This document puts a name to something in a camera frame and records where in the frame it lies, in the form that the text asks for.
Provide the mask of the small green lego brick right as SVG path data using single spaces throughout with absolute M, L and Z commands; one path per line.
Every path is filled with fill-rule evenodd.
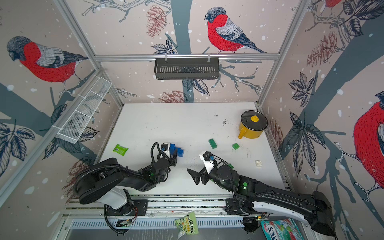
M 240 148 L 240 146 L 237 143 L 233 144 L 232 147 L 234 148 L 234 150 L 237 150 Z

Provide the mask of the long blue lego brick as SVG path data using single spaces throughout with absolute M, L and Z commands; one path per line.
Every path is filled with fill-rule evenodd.
M 176 147 L 175 144 L 170 144 L 170 154 L 171 155 L 177 155 L 178 157 L 183 157 L 184 150 Z

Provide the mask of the long green lego brick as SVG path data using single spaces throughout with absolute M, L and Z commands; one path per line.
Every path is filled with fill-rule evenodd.
M 216 149 L 218 147 L 214 139 L 209 139 L 209 144 L 212 149 Z

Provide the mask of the yellow pot with glass lid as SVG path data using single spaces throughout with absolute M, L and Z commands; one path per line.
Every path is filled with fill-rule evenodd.
M 238 138 L 256 139 L 268 127 L 268 120 L 265 115 L 256 111 L 248 110 L 242 113 L 239 125 Z

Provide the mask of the green snack bag front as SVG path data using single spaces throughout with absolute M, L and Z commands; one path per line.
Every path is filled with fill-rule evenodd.
M 199 228 L 195 212 L 190 212 L 183 218 L 176 219 L 175 225 L 179 231 L 178 240 L 185 235 L 199 234 Z

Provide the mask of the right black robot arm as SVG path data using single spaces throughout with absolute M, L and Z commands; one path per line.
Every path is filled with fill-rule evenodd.
M 213 182 L 232 194 L 226 199 L 227 214 L 262 215 L 265 219 L 274 214 L 300 221 L 319 234 L 337 236 L 332 206 L 323 193 L 299 194 L 269 186 L 238 174 L 228 162 L 210 152 L 204 153 L 202 159 L 205 166 L 201 171 L 187 171 L 196 185 Z

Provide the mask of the green snack packet on table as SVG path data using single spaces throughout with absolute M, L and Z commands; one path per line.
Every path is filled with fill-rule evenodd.
M 125 148 L 125 147 L 122 147 L 121 145 L 117 144 L 114 147 L 113 152 L 115 152 L 121 156 L 124 156 L 128 150 L 129 150 L 129 148 Z

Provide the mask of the colourful wipes pack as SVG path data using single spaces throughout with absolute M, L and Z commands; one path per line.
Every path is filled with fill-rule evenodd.
M 292 219 L 261 221 L 261 227 L 267 240 L 304 240 Z

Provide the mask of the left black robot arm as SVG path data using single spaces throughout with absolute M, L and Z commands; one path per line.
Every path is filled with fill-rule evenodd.
M 126 188 L 147 192 L 165 182 L 170 167 L 177 165 L 177 157 L 177 148 L 161 149 L 149 166 L 138 171 L 120 165 L 116 158 L 109 158 L 80 172 L 73 192 L 82 205 L 99 202 L 117 214 L 127 215 L 135 204 Z

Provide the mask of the small white tile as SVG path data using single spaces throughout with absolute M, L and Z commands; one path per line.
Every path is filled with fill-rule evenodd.
M 255 163 L 256 163 L 256 166 L 259 167 L 259 168 L 263 166 L 262 161 L 256 160 Z

